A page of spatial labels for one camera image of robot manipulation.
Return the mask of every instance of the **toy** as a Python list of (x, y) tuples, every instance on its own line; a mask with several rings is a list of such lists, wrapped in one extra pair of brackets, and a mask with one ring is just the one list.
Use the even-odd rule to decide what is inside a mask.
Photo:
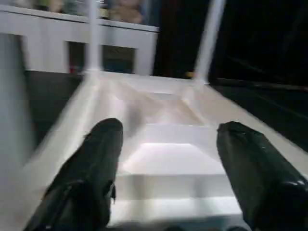
[(140, 0), (115, 0), (110, 10), (110, 19), (126, 23), (141, 24)]

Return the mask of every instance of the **shelf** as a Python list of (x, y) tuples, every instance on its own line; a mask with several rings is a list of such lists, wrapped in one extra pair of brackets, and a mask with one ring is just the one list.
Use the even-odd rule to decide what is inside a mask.
[[(0, 12), (17, 13), (17, 14), (31, 15), (31, 16), (58, 19), (58, 20), (71, 21), (71, 22), (88, 23), (88, 18), (84, 16), (70, 15), (70, 14), (65, 14), (65, 13), (54, 13), (54, 12), (48, 12), (48, 11), (40, 11), (40, 10), (27, 9), (27, 8), (15, 7), (15, 6), (8, 6), (8, 5), (0, 5)], [(123, 23), (123, 22), (104, 20), (104, 19), (99, 19), (99, 24), (102, 26), (127, 28), (127, 29), (142, 30), (142, 31), (149, 31), (149, 32), (159, 31), (159, 28), (156, 26), (147, 26), (147, 25), (140, 25), (140, 24), (133, 24), (133, 23)]]

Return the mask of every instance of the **white cabinet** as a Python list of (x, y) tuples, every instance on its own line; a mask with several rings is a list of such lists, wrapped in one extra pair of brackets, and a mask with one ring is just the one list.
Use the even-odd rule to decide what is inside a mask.
[[(0, 6), (0, 33), (23, 36), (26, 68), (69, 73), (68, 42), (89, 42), (88, 19), (13, 6)], [(98, 20), (102, 45), (134, 49), (132, 73), (151, 75), (158, 28)]]
[(46, 68), (41, 19), (37, 16), (0, 11), (0, 33), (20, 35), (27, 70), (44, 71)]

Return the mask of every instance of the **dark wall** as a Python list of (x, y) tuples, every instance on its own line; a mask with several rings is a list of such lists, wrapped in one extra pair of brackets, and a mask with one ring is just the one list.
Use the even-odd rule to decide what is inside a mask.
[(163, 1), (154, 75), (187, 78), (198, 54), (208, 0)]
[(308, 2), (228, 2), (210, 81), (216, 78), (307, 85)]

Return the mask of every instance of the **white platform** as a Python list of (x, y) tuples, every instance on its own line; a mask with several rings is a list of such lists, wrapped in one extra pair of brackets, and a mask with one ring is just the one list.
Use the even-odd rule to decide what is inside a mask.
[(175, 220), (194, 220), (209, 227), (213, 219), (222, 226), (243, 224), (217, 153), (219, 123), (235, 120), (263, 132), (303, 175), (308, 173), (308, 155), (303, 150), (209, 86), (98, 73), (79, 87), (56, 129), (25, 166), (33, 198), (28, 213), (84, 135), (108, 117), (124, 125), (113, 227), (128, 221), (147, 226)]

